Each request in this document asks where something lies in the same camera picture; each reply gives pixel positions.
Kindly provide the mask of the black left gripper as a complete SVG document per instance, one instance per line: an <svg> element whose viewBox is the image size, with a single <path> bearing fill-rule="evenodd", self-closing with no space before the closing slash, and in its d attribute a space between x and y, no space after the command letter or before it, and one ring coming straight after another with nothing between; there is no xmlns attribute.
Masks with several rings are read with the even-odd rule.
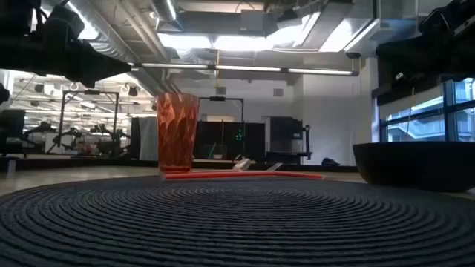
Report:
<svg viewBox="0 0 475 267"><path fill-rule="evenodd" d="M85 24L67 8L69 1L61 0L46 14L42 0L0 0L0 67L72 76L87 88L131 71L128 63L79 39Z"/></svg>

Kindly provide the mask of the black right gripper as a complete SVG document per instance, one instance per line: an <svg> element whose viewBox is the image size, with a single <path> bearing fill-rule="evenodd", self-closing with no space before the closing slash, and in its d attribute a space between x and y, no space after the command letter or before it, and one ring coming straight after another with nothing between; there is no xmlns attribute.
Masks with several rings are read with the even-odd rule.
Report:
<svg viewBox="0 0 475 267"><path fill-rule="evenodd" d="M380 44L376 55L407 76L475 77L475 0L452 0L419 24L421 35Z"/></svg>

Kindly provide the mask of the orange faceted plastic cup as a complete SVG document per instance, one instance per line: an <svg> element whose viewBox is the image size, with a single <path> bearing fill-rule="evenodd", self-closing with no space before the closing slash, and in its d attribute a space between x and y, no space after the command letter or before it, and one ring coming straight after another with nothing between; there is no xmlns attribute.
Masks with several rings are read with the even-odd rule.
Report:
<svg viewBox="0 0 475 267"><path fill-rule="evenodd" d="M199 97L190 93L157 97L158 162L165 174L191 170L199 108Z"/></svg>

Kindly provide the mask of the black bowl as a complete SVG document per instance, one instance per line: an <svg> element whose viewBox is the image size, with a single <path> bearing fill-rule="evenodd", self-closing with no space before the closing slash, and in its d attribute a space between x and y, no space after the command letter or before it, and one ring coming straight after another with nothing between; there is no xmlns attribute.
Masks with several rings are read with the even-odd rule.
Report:
<svg viewBox="0 0 475 267"><path fill-rule="evenodd" d="M426 191L475 188L475 142L375 142L353 146L362 178Z"/></svg>

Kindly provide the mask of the red straw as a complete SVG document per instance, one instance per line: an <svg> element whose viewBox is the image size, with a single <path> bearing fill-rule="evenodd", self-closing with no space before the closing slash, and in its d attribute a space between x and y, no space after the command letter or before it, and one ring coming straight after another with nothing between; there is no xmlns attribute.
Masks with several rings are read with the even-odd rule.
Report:
<svg viewBox="0 0 475 267"><path fill-rule="evenodd" d="M307 174L291 171L199 171L188 173L161 174L161 180L179 180L179 179L219 179L235 177L290 177L306 179L323 179L320 174Z"/></svg>

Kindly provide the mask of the large window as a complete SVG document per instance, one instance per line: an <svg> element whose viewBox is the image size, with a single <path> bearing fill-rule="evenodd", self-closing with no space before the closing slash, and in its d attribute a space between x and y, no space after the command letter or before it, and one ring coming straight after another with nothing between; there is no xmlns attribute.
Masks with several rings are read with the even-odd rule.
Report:
<svg viewBox="0 0 475 267"><path fill-rule="evenodd" d="M475 78L379 105L380 142L475 142Z"/></svg>

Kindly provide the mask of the grey fabric panel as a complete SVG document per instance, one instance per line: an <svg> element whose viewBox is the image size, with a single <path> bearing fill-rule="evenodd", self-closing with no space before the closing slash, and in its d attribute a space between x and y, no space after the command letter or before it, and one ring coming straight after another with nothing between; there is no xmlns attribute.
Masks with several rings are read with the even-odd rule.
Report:
<svg viewBox="0 0 475 267"><path fill-rule="evenodd" d="M130 154L132 159L158 160L158 127L156 117L131 119Z"/></svg>

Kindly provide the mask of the long ceiling light strip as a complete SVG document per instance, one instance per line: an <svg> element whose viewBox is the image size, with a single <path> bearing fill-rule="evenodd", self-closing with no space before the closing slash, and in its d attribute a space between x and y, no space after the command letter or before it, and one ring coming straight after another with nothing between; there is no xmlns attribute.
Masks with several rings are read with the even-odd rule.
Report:
<svg viewBox="0 0 475 267"><path fill-rule="evenodd" d="M260 66L240 66L240 65L199 65L199 64L174 64L174 63L142 63L129 62L133 69L139 67L179 69L179 70L232 70L248 72L265 73L293 73L307 75L325 75L325 76L357 76L358 72L354 70L330 70L330 69L306 69L292 67L260 67Z"/></svg>

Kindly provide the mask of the black cabinet with green lights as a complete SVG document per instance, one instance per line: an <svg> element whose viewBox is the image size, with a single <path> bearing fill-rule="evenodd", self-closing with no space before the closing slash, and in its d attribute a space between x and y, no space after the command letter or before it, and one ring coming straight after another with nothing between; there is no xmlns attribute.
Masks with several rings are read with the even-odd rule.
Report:
<svg viewBox="0 0 475 267"><path fill-rule="evenodd" d="M224 160L243 156L255 162L264 162L265 124L199 121L193 156L195 159Z"/></svg>

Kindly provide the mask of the dark round woven placemat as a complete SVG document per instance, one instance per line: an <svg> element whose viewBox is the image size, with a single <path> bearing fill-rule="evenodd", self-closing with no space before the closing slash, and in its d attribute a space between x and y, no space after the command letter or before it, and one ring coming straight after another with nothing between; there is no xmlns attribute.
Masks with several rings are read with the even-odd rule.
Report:
<svg viewBox="0 0 475 267"><path fill-rule="evenodd" d="M475 267L475 201L355 182L124 177L0 196L0 267Z"/></svg>

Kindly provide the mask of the black gantry frame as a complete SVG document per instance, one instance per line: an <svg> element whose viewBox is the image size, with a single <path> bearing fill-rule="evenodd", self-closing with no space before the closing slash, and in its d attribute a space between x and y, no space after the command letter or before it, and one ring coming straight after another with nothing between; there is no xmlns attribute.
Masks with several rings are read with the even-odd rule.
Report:
<svg viewBox="0 0 475 267"><path fill-rule="evenodd" d="M112 104L114 104L114 112L111 113L110 110L107 108L103 107L98 101L88 101L86 100L86 104L95 104L97 108L101 110L99 111L84 111L84 112L79 112L79 111L71 111L71 115L78 115L80 116L80 122L88 123L89 126L93 126L94 129L90 131L91 133L101 133L101 134L108 134L111 135L111 140L114 143L117 143L119 140L119 134L117 131L119 130L118 128L118 120L119 120L119 92L117 91L105 91L105 90L63 90L62 91L62 101L61 101L61 110L60 110L60 115L59 115L59 130L58 130L58 135L53 139L53 145L50 147L50 149L47 151L50 153L54 147L61 148L64 147L67 150L71 150L73 147L72 146L67 146L62 144L62 137L65 135L71 135L71 136L76 136L82 128L79 130L74 130L72 127L70 127L70 130L67 132L64 132L63 129L63 122L64 122L64 116L65 116L65 106L67 103L69 103L72 100L76 100L76 96L78 94L84 94L84 95L89 95L89 96L99 96L101 94L104 95L114 95L115 100L111 101ZM100 126L100 122L102 122L104 119L110 119L111 115L113 115L113 129L110 131L107 129L106 126L102 127Z"/></svg>

